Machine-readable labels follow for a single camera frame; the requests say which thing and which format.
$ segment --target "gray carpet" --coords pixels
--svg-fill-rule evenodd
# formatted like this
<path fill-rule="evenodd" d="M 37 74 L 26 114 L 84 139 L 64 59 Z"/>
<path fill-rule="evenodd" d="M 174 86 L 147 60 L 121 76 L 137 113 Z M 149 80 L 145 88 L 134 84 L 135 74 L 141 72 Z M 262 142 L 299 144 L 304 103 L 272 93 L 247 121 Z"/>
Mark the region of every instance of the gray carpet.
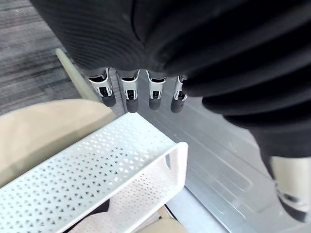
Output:
<path fill-rule="evenodd" d="M 0 115 L 35 103 L 80 98 L 55 48 L 64 50 L 27 0 L 0 0 Z M 113 111 L 120 116 L 124 108 L 116 80 L 113 85 Z"/>

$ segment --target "perforated basket wall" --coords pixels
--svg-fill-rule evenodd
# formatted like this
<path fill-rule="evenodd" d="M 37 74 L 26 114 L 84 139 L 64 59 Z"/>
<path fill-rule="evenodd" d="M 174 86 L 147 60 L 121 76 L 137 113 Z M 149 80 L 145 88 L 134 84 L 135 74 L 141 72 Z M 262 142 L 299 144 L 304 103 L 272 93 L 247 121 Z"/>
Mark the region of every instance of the perforated basket wall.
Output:
<path fill-rule="evenodd" d="M 110 197 L 71 232 L 131 232 L 183 187 L 187 152 L 126 114 L 0 189 L 0 233 L 60 233 Z"/>

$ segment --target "beige cushion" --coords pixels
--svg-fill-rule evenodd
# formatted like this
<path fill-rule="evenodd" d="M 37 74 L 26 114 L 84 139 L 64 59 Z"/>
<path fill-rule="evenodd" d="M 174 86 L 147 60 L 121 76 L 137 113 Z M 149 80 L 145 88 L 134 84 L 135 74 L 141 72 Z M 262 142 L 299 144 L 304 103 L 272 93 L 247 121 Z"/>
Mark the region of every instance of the beige cushion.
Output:
<path fill-rule="evenodd" d="M 162 218 L 139 233 L 187 233 L 188 231 L 175 219 Z"/>
<path fill-rule="evenodd" d="M 40 103 L 0 117 L 0 187 L 113 121 L 90 100 Z"/>

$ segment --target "robotic hand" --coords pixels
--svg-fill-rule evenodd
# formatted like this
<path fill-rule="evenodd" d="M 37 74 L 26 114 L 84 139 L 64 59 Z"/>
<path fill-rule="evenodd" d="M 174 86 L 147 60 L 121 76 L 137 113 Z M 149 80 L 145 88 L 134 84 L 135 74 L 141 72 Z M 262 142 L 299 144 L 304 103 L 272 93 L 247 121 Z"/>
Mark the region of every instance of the robotic hand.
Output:
<path fill-rule="evenodd" d="M 138 70 L 148 70 L 151 109 L 166 77 L 178 76 L 171 110 L 203 97 L 248 129 L 284 209 L 309 220 L 311 1 L 31 2 L 107 106 L 115 98 L 107 69 L 91 72 L 99 67 L 117 71 L 129 112 L 138 109 Z"/>

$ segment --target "black ribbed fabric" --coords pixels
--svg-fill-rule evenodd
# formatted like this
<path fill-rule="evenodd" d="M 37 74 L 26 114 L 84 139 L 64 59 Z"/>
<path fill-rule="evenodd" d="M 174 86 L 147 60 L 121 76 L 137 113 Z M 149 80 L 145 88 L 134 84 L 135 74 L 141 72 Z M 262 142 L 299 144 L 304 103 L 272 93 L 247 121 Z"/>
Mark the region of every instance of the black ribbed fabric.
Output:
<path fill-rule="evenodd" d="M 311 151 L 310 0 L 31 0 L 84 69 L 186 74 L 271 156 Z"/>

